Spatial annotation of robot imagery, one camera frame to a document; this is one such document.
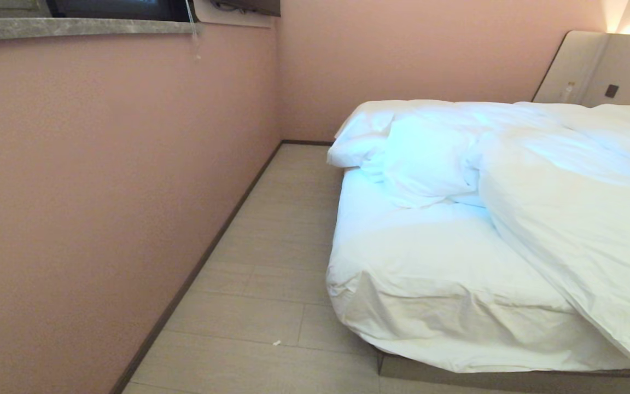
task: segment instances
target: crumpled duvet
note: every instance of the crumpled duvet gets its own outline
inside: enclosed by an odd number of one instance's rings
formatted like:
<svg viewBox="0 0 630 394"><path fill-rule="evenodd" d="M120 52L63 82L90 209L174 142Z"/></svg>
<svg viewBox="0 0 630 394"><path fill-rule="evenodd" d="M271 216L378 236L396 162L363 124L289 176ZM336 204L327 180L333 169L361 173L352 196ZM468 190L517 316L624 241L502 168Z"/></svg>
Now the crumpled duvet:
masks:
<svg viewBox="0 0 630 394"><path fill-rule="evenodd" d="M366 103L337 133L330 162L344 143L387 135L396 114L439 111L483 130L462 160L503 240L630 358L630 108ZM376 149L385 155L384 143Z"/></svg>
<svg viewBox="0 0 630 394"><path fill-rule="evenodd" d="M497 139L483 148L479 190L503 240L630 357L630 183Z"/></svg>

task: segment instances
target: floor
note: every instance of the floor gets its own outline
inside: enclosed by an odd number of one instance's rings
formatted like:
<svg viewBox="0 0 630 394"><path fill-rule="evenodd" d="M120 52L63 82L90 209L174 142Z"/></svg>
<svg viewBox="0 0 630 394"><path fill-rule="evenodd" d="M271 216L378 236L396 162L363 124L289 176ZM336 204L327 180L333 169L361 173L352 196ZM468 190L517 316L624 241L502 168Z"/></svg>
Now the floor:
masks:
<svg viewBox="0 0 630 394"><path fill-rule="evenodd" d="M379 377L325 270L342 170L282 145L124 394L499 394Z"/></svg>

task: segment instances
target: pillow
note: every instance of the pillow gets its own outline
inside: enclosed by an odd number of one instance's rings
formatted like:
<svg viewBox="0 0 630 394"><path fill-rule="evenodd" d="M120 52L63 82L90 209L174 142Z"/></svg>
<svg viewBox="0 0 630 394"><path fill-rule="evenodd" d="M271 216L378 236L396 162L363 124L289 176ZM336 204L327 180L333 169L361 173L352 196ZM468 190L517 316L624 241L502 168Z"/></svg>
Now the pillow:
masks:
<svg viewBox="0 0 630 394"><path fill-rule="evenodd" d="M335 138L345 142L364 134L383 132L390 126L396 114L413 112L428 107L447 107L452 102L439 100L383 100L369 101L359 105L345 120Z"/></svg>
<svg viewBox="0 0 630 394"><path fill-rule="evenodd" d="M361 167L366 160L383 150L388 139L385 134L367 134L335 143L327 152L327 163L335 167Z"/></svg>
<svg viewBox="0 0 630 394"><path fill-rule="evenodd" d="M459 204L475 205L476 207L485 208L485 202L480 198L478 192L455 194L448 197L448 199L453 202L458 202Z"/></svg>
<svg viewBox="0 0 630 394"><path fill-rule="evenodd" d="M370 159L365 160L361 164L361 172L373 183L383 182L383 163L385 159L385 150L379 150L376 154L371 155Z"/></svg>
<svg viewBox="0 0 630 394"><path fill-rule="evenodd" d="M462 158L474 142L465 126L396 115L383 157L383 189L400 207L425 207L473 192L463 177Z"/></svg>

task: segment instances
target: mattress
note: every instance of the mattress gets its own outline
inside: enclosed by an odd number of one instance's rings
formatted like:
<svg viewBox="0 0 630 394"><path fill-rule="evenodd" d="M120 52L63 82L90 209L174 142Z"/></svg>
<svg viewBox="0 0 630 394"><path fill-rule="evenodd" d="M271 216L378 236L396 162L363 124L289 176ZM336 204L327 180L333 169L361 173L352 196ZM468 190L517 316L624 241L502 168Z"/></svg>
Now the mattress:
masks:
<svg viewBox="0 0 630 394"><path fill-rule="evenodd" d="M382 351L458 373L630 369L484 208L402 209L350 168L332 248L335 312Z"/></svg>

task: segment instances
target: cord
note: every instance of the cord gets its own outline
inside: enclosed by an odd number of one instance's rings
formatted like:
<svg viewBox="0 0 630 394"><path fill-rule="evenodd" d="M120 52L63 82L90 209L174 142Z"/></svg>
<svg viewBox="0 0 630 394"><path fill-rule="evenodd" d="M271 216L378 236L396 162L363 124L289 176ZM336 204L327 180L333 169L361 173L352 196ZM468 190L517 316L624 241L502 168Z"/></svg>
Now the cord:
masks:
<svg viewBox="0 0 630 394"><path fill-rule="evenodd" d="M194 47L196 48L196 60L201 60L201 54L199 53L200 42L198 40L198 30L196 30L196 22L193 20L193 11L191 10L191 6L186 1L186 10L188 11L188 20L191 23L191 30L193 30L193 34L191 35L191 41L193 42Z"/></svg>

